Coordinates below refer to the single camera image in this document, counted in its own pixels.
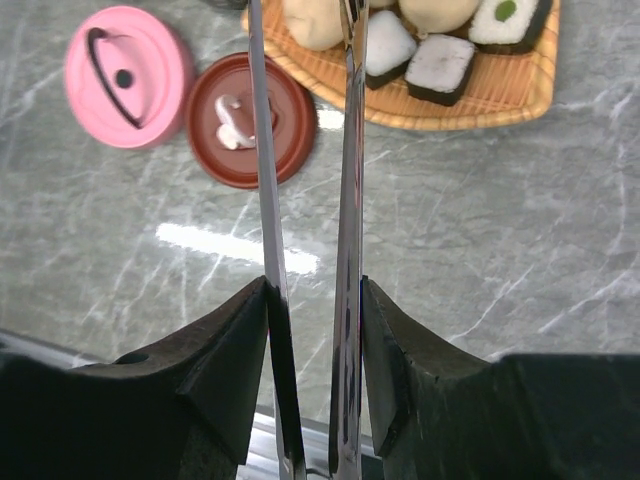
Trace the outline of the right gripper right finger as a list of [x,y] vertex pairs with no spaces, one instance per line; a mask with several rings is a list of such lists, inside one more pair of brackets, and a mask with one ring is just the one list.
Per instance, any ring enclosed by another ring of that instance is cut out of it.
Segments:
[[639,358],[483,361],[362,283],[375,453],[389,479],[635,479]]

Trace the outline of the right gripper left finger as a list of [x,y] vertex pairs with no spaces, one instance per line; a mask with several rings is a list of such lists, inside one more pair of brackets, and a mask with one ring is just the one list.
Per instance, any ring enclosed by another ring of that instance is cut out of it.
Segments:
[[266,281],[111,364],[1,357],[5,479],[232,479],[247,459]]

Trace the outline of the green sushi roll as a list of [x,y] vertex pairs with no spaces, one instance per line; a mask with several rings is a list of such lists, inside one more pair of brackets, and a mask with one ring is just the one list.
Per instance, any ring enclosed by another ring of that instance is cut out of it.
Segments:
[[485,53],[529,53],[542,34],[552,4],[552,0],[481,1],[468,39]]

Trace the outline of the white sushi roll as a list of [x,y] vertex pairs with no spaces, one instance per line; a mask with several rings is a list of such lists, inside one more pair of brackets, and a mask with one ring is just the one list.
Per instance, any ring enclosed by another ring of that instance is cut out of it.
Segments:
[[451,107],[470,80],[475,45],[462,38],[432,34],[424,39],[405,72],[410,97]]
[[366,86],[378,90],[402,76],[416,50],[416,40],[393,11],[375,13],[368,23]]

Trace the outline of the metal tongs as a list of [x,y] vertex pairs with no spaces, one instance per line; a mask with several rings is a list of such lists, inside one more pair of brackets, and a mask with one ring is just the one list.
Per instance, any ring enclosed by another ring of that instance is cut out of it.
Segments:
[[[362,395],[362,241],[364,174],[365,62],[369,4],[341,2],[346,55],[346,97],[332,357],[328,444],[332,479],[359,479]],[[275,384],[275,413],[282,435],[282,479],[306,478],[304,442],[295,375],[291,316],[286,288],[284,245],[271,110],[267,94],[262,5],[248,4],[249,65],[256,150],[267,319]]]

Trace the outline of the beige bun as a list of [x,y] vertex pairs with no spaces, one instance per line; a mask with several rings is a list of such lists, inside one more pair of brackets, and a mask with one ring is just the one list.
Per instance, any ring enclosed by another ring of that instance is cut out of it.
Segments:
[[400,0],[404,18],[424,37],[446,33],[465,24],[478,8],[479,0]]
[[343,41],[338,0],[284,0],[286,27],[303,48],[325,51]]

